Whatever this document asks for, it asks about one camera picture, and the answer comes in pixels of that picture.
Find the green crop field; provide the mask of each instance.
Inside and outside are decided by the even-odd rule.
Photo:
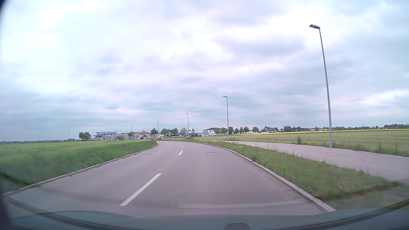
[[[227,135],[197,137],[200,140],[227,140]],[[329,147],[329,132],[291,132],[272,134],[235,134],[230,140],[308,144]],[[335,148],[409,156],[409,130],[333,132]]]
[[[2,190],[16,190],[155,145],[155,140],[0,144]]]

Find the lamp post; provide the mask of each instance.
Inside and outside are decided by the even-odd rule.
[[[229,102],[227,100],[227,96],[223,96],[226,98],[226,107],[227,107],[227,140],[229,140]]]
[[[332,122],[331,122],[331,105],[330,105],[330,91],[328,89],[328,76],[327,76],[327,65],[325,63],[325,55],[324,55],[324,45],[322,45],[322,37],[321,37],[321,29],[319,26],[310,25],[311,28],[318,29],[319,30],[319,38],[321,39],[321,48],[322,48],[322,58],[324,59],[324,72],[325,72],[325,83],[327,85],[327,101],[328,101],[328,118],[329,118],[329,125],[330,125],[330,148],[333,147],[333,141],[332,141]]]
[[[189,114],[187,114],[187,137],[189,137]]]

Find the utility pole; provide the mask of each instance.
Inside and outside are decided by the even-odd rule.
[[[189,137],[189,114],[187,114],[187,137]]]
[[[229,140],[229,102],[227,101],[227,96],[223,96],[226,98],[226,106],[227,106],[227,140]]]

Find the green grass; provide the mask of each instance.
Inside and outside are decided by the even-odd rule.
[[[200,140],[227,140],[227,136],[198,137]],[[230,136],[230,140],[275,142],[289,144],[308,144],[329,147],[329,133],[325,132],[293,132],[264,135]],[[382,130],[361,132],[333,132],[334,147],[373,153],[384,153],[398,156],[409,156],[409,131]]]
[[[2,144],[0,145],[2,190],[13,191],[155,145],[154,140]]]
[[[409,185],[292,154],[228,142],[205,142],[236,151],[333,208],[386,207],[409,198]]]

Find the paved path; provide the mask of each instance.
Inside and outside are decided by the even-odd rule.
[[[269,173],[230,151],[191,142],[158,144],[10,197],[45,211],[95,210],[128,216],[320,213]],[[12,216],[27,214],[10,209]]]
[[[409,183],[409,157],[394,156],[380,153],[369,153],[349,149],[330,149],[327,147],[284,144],[268,142],[232,141],[239,144],[257,146],[263,149],[274,149],[281,152],[340,167],[363,170],[374,176],[389,180]]]

